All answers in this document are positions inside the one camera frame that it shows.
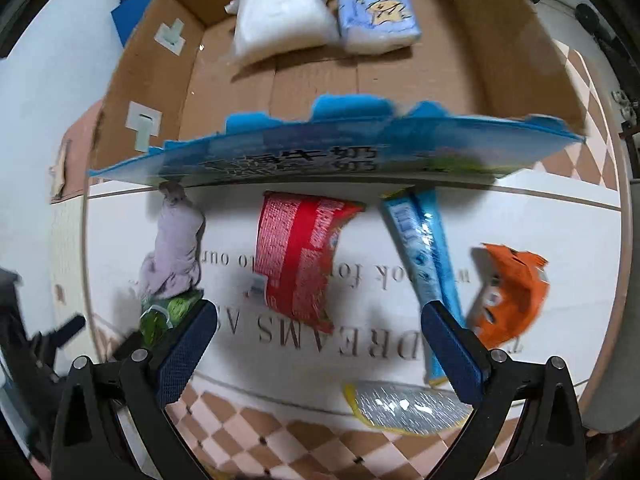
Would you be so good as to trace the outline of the checkered table mat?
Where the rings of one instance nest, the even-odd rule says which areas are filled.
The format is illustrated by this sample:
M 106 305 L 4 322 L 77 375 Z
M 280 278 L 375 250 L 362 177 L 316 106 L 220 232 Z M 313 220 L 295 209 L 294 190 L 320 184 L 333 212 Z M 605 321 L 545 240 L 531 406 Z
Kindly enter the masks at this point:
M 525 333 L 509 341 L 514 359 L 560 356 L 574 386 L 592 384 L 608 339 L 620 275 L 623 206 L 608 111 L 613 77 L 588 50 L 559 42 L 585 105 L 587 140 L 494 182 L 448 178 L 439 208 L 463 311 L 491 274 L 486 244 L 546 260 L 550 289 Z M 291 183 L 288 192 L 356 200 L 363 212 L 340 234 L 329 274 L 330 334 L 272 312 L 252 294 L 259 184 L 201 186 L 188 195 L 205 214 L 201 285 L 218 310 L 216 334 L 170 421 L 209 467 L 306 479 L 425 476 L 454 430 L 425 438 L 364 426 L 344 385 L 379 380 L 423 385 L 427 353 L 409 271 L 381 214 L 400 181 Z

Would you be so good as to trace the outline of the blue folded mat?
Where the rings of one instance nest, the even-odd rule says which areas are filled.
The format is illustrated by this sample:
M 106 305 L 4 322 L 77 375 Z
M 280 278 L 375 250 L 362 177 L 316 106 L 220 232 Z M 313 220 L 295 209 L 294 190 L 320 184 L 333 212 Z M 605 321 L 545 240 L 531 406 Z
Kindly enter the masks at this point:
M 151 0 L 122 0 L 119 6 L 111 10 L 111 16 L 117 36 L 123 47 L 140 23 L 146 7 Z

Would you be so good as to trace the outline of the orange snack packet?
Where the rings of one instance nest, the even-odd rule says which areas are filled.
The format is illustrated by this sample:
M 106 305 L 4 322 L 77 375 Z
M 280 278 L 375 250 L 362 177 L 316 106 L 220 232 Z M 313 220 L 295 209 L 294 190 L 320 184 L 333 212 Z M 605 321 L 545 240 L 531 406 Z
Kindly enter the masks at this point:
M 498 348 L 518 340 L 540 313 L 550 289 L 548 260 L 489 243 L 476 254 L 484 283 L 468 322 L 487 349 Z

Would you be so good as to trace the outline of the green snack packet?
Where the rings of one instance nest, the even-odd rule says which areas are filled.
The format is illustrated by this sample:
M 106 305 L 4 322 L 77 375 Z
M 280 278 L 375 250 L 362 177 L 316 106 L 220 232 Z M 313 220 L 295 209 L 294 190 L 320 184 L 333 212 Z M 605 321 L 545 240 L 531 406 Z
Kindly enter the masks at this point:
M 202 298 L 201 289 L 191 288 L 172 298 L 149 297 L 143 300 L 139 322 L 142 346 L 153 348 L 163 336 L 179 326 Z

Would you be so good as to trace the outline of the lilac sock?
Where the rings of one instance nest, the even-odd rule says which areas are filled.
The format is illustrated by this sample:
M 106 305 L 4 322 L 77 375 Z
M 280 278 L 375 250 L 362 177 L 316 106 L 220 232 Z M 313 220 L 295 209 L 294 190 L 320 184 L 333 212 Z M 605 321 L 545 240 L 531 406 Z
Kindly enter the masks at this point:
M 186 196 L 177 182 L 163 182 L 163 194 L 154 250 L 147 254 L 140 269 L 139 297 L 168 299 L 179 296 L 198 284 L 198 237 L 204 216 Z

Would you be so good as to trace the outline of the cardboard scrap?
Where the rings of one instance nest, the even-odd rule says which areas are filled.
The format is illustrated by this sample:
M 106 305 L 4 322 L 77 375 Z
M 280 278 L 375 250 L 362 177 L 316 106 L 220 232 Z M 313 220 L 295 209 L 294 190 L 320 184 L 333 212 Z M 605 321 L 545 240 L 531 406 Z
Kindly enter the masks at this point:
M 53 166 L 49 168 L 52 177 L 51 200 L 59 200 L 63 194 L 66 183 L 66 158 L 70 140 L 64 140 L 58 150 L 58 157 Z

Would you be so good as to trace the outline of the red snack packet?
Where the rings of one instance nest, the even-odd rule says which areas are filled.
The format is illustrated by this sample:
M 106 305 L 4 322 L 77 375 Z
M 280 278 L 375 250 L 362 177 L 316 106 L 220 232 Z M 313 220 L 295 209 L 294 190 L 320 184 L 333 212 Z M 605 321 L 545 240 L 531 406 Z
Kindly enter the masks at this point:
M 247 298 L 331 335 L 326 292 L 335 249 L 344 226 L 365 210 L 351 200 L 265 192 Z

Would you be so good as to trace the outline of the long blue snack packet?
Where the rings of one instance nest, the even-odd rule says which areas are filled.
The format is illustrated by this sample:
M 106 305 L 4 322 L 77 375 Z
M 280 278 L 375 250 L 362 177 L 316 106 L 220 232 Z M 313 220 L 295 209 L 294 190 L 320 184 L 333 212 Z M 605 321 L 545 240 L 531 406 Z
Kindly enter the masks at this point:
M 420 306 L 439 300 L 465 326 L 434 188 L 405 188 L 386 195 L 381 210 Z M 431 347 L 427 382 L 432 386 L 449 382 Z

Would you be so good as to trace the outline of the grey round chair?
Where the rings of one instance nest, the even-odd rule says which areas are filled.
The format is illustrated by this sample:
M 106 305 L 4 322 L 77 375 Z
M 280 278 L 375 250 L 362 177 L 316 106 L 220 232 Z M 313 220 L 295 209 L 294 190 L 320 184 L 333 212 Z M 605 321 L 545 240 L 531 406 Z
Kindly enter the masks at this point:
M 639 419 L 639 263 L 631 265 L 622 324 L 612 358 L 589 403 L 585 425 L 612 434 Z

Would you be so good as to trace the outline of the silver yellow scrub sponge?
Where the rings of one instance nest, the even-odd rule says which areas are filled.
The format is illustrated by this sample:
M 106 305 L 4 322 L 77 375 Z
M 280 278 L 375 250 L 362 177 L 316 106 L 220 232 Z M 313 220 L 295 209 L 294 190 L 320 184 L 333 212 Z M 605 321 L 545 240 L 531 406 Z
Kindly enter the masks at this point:
M 343 387 L 354 415 L 368 427 L 404 436 L 429 436 L 462 427 L 473 408 L 451 391 L 360 380 Z

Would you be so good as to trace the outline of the white soft pouch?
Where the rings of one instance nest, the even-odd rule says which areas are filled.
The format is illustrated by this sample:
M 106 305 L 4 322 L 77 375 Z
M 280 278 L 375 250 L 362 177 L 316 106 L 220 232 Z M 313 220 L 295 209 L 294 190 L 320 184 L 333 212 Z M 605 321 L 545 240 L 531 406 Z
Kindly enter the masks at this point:
M 340 41 L 328 0 L 232 0 L 224 10 L 235 17 L 231 55 L 242 66 Z

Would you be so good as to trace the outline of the open cardboard box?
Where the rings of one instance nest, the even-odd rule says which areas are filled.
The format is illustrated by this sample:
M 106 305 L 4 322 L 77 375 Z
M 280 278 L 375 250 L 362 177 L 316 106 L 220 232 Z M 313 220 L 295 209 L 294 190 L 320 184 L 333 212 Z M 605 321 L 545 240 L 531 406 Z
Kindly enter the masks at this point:
M 585 109 L 529 0 L 411 0 L 411 47 L 342 45 L 242 66 L 232 0 L 151 0 L 102 102 L 89 170 L 277 181 L 443 171 L 503 176 L 584 143 Z

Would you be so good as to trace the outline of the blue cartoon tissue pack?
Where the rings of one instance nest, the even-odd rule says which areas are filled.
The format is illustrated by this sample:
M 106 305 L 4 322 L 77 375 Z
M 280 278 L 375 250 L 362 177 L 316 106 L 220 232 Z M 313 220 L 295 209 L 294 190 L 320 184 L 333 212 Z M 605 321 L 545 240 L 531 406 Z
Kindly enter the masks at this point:
M 337 0 L 337 19 L 350 54 L 380 55 L 411 47 L 422 36 L 411 0 Z

